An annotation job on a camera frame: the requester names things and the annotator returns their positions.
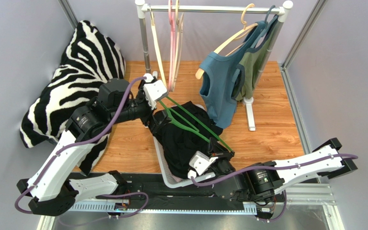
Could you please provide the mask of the green hanger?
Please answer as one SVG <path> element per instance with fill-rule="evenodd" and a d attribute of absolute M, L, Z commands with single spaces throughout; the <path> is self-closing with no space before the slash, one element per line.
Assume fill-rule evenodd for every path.
<path fill-rule="evenodd" d="M 192 113 L 190 113 L 188 110 L 183 108 L 181 105 L 179 105 L 175 100 L 170 98 L 169 96 L 166 96 L 166 98 L 173 102 L 179 109 L 181 109 L 185 114 L 190 116 L 197 124 L 199 124 L 201 127 L 203 127 L 209 134 L 211 134 L 213 137 L 215 137 L 226 149 L 228 149 L 230 152 L 233 151 L 232 148 L 229 147 L 229 145 L 222 140 L 218 134 L 216 134 L 214 131 L 212 131 L 209 127 L 207 127 L 203 122 L 201 122 L 197 117 L 195 117 Z M 203 139 L 205 142 L 210 143 L 210 140 L 203 134 L 201 134 L 200 130 L 193 125 L 190 121 L 188 121 L 185 117 L 183 117 L 181 114 L 179 114 L 177 111 L 175 111 L 172 107 L 167 107 L 165 103 L 162 100 L 159 100 L 158 103 L 164 108 L 165 112 L 167 113 L 167 117 L 169 118 L 169 123 L 175 125 L 176 127 L 189 131 L 201 139 Z M 175 117 L 178 116 L 181 120 L 183 120 L 186 124 L 189 126 L 180 123 Z"/>

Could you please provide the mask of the pink lilac tank top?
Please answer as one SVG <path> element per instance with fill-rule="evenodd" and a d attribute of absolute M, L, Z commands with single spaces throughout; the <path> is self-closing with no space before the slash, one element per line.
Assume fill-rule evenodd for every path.
<path fill-rule="evenodd" d="M 175 175 L 173 175 L 171 172 L 170 172 L 170 177 L 176 182 L 176 183 L 179 183 L 181 182 L 183 179 L 180 178 L 180 177 L 177 177 Z"/>

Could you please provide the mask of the cream white hanger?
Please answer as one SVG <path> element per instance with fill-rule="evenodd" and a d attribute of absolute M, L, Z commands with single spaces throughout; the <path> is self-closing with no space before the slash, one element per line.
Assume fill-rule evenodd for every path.
<path fill-rule="evenodd" d="M 156 59 L 157 59 L 157 63 L 158 63 L 159 71 L 160 71 L 160 77 L 161 77 L 161 80 L 162 80 L 164 86 L 167 88 L 168 87 L 167 86 L 167 80 L 166 80 L 165 73 L 164 73 L 162 57 L 161 57 L 161 51 L 160 51 L 160 46 L 159 46 L 158 37 L 157 37 L 155 17 L 154 17 L 154 13 L 152 11 L 150 11 L 150 26 L 151 26 L 151 31 L 152 31 L 154 48 L 155 48 L 155 52 L 156 52 Z"/>

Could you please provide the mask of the beige hanger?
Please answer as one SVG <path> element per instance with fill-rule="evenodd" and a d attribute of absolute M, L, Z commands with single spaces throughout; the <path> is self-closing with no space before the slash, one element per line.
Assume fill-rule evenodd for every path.
<path fill-rule="evenodd" d="M 184 30 L 184 13 L 179 13 L 179 0 L 175 2 L 175 53 L 174 53 L 174 66 L 173 66 L 173 78 L 172 78 L 172 91 L 174 91 L 180 63 L 181 63 L 181 57 L 182 57 L 182 48 L 183 48 L 183 30 Z"/>

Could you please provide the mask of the pink plastic hanger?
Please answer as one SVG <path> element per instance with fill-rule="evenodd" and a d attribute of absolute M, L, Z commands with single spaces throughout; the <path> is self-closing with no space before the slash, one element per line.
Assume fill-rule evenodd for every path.
<path fill-rule="evenodd" d="M 168 16 L 170 23 L 170 73 L 169 73 L 169 91 L 173 92 L 173 82 L 175 77 L 175 58 L 176 58 L 176 23 L 175 13 L 172 9 L 172 0 L 168 1 Z"/>

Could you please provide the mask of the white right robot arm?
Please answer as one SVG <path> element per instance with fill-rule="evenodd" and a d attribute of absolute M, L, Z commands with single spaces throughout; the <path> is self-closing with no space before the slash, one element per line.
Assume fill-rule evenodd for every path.
<path fill-rule="evenodd" d="M 208 184 L 223 199 L 267 204 L 292 185 L 322 177 L 332 179 L 357 170 L 354 160 L 358 156 L 339 153 L 341 146 L 337 138 L 332 138 L 310 154 L 227 170 Z"/>

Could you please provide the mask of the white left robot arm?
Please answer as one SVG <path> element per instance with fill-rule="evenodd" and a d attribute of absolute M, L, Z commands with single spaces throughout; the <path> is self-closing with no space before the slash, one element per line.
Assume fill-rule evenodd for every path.
<path fill-rule="evenodd" d="M 151 130 L 156 128 L 153 112 L 157 102 L 168 95 L 168 89 L 162 80 L 148 73 L 135 82 L 139 83 L 135 98 L 130 98 L 133 82 L 111 79 L 99 87 L 96 97 L 73 112 L 43 166 L 33 177 L 17 183 L 21 197 L 30 197 L 27 210 L 15 201 L 18 211 L 56 217 L 85 199 L 130 196 L 127 182 L 118 171 L 85 179 L 71 179 L 69 175 L 88 158 L 100 139 L 111 133 L 113 125 L 140 119 Z"/>

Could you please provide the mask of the blue ribbed tank top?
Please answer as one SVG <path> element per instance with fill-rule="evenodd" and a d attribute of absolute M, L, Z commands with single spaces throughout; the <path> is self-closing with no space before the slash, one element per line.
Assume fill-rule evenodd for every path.
<path fill-rule="evenodd" d="M 210 54 L 199 65 L 206 70 L 199 94 L 207 114 L 222 129 L 231 125 L 236 112 L 237 101 L 231 98 L 235 83 L 232 77 L 244 52 L 245 48 L 241 46 L 229 56 Z"/>

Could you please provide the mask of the olive green tank top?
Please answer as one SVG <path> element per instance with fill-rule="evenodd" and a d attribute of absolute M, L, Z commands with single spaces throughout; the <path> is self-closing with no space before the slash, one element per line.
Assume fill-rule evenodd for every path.
<path fill-rule="evenodd" d="M 250 31 L 244 39 L 242 48 L 245 48 L 242 59 L 236 65 L 232 79 L 235 81 L 231 93 L 231 98 L 241 101 L 244 97 L 251 98 L 256 88 L 258 78 L 258 70 L 264 60 L 265 50 L 269 41 L 272 39 L 274 27 L 278 22 L 278 16 L 275 15 L 269 21 L 269 29 L 267 33 L 259 40 L 255 48 L 251 48 L 254 40 L 264 29 L 264 20 L 258 21 L 258 26 Z"/>

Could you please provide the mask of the wooden hanger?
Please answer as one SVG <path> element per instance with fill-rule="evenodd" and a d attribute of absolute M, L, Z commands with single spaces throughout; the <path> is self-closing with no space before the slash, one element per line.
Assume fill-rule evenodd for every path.
<path fill-rule="evenodd" d="M 236 41 L 236 40 L 240 40 L 241 38 L 245 37 L 250 31 L 252 31 L 252 29 L 254 29 L 254 28 L 256 28 L 258 26 L 258 23 L 253 23 L 251 25 L 248 25 L 247 22 L 244 19 L 247 10 L 250 9 L 250 8 L 254 8 L 254 7 L 255 7 L 255 4 L 254 3 L 250 3 L 242 11 L 240 21 L 241 21 L 241 24 L 243 25 L 243 28 L 241 30 L 239 30 L 238 32 L 236 32 L 235 34 L 233 34 L 227 40 L 225 40 L 222 44 L 220 44 L 214 51 L 210 52 L 208 55 L 210 55 L 210 54 L 216 54 L 216 55 L 218 55 L 231 42 Z M 234 50 L 232 50 L 231 52 L 229 52 L 228 55 L 230 55 L 233 52 L 235 52 L 241 46 L 242 45 L 239 45 L 237 48 L 235 48 Z M 200 80 L 203 77 L 205 71 L 206 70 L 204 68 L 199 67 L 199 69 L 197 70 L 197 72 L 195 74 L 196 79 L 197 80 Z"/>

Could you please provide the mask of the blue grey hanger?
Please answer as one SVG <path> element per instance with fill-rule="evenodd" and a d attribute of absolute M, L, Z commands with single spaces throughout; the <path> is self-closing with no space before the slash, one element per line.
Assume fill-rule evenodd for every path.
<path fill-rule="evenodd" d="M 259 42 L 259 40 L 267 33 L 268 29 L 269 29 L 269 21 L 268 21 L 268 17 L 269 15 L 271 14 L 272 12 L 272 9 L 275 8 L 276 6 L 275 5 L 272 5 L 268 12 L 266 13 L 266 17 L 264 19 L 264 24 L 265 24 L 265 27 L 264 29 L 261 30 L 260 34 L 257 36 L 257 38 L 254 40 L 253 44 L 251 45 L 251 48 L 255 48 L 257 43 Z"/>

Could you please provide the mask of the white plastic laundry basket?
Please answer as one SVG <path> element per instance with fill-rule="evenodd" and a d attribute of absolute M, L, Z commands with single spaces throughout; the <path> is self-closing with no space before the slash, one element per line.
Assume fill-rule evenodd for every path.
<path fill-rule="evenodd" d="M 218 136 L 222 134 L 223 129 L 216 125 L 204 108 L 192 101 L 182 104 L 181 107 L 191 113 L 194 118 L 178 106 L 173 106 L 172 115 L 179 123 L 187 127 L 193 125 L 201 135 L 208 139 L 212 138 L 213 135 L 196 121 L 198 119 Z M 203 154 L 207 154 L 208 151 L 207 141 L 195 133 L 181 129 L 172 123 L 163 125 L 153 136 L 162 146 L 166 173 L 175 183 L 180 183 L 188 178 L 189 162 L 197 151 Z"/>

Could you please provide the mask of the zebra striped pillow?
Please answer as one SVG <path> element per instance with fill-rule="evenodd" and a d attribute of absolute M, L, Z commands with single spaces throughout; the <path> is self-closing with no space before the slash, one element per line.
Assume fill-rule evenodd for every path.
<path fill-rule="evenodd" d="M 102 84 L 125 74 L 126 60 L 119 46 L 90 21 L 79 21 L 51 82 L 22 119 L 24 146 L 57 144 L 72 113 L 96 97 Z"/>

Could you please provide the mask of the white metal clothes rack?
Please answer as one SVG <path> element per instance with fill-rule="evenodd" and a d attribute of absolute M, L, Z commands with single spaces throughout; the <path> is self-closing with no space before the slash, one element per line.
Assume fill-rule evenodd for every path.
<path fill-rule="evenodd" d="M 167 12 L 168 5 L 155 5 L 151 6 L 147 4 L 145 0 L 135 0 L 135 5 L 137 9 L 139 24 L 140 24 L 140 32 L 141 32 L 141 39 L 142 39 L 142 46 L 143 46 L 143 54 L 144 54 L 144 62 L 145 62 L 145 71 L 146 73 L 151 73 L 151 64 L 150 64 L 150 55 L 149 55 L 149 44 L 148 44 L 148 37 L 147 37 L 147 29 L 146 29 L 146 13 L 150 11 L 154 12 Z M 278 35 L 281 31 L 281 28 L 286 21 L 288 14 L 290 13 L 291 9 L 293 8 L 293 1 L 286 0 L 283 2 L 283 5 L 278 8 L 273 8 L 271 14 L 278 15 L 278 27 L 274 30 L 273 40 L 269 43 L 268 49 L 264 54 L 264 60 L 259 67 L 258 70 L 258 78 L 260 77 L 266 67 L 268 62 L 269 56 L 272 53 L 272 48 L 275 45 L 275 42 L 278 38 Z M 172 9 L 175 13 L 175 5 L 172 6 Z M 182 5 L 179 6 L 179 12 L 190 12 L 190 13 L 242 13 L 244 8 L 242 7 L 225 7 L 225 6 L 186 6 Z M 247 10 L 246 13 L 251 14 L 264 14 L 267 13 L 269 8 L 250 8 Z M 256 131 L 255 119 L 253 115 L 253 102 L 254 98 L 246 98 L 244 97 L 242 100 L 243 105 L 246 109 L 246 116 L 247 116 L 247 124 L 249 131 Z"/>

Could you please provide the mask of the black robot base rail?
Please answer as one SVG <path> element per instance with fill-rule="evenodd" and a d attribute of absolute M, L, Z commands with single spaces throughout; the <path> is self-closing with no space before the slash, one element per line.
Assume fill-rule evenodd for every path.
<path fill-rule="evenodd" d="M 162 174 L 122 173 L 119 176 L 126 184 L 118 186 L 115 196 L 129 194 L 129 209 L 138 209 L 145 202 L 145 209 L 182 211 L 238 211 L 245 202 L 257 206 L 285 202 L 285 195 L 279 190 L 282 179 L 274 172 L 268 172 L 268 182 L 259 179 L 253 172 L 245 172 L 209 186 L 186 186 L 169 188 Z"/>

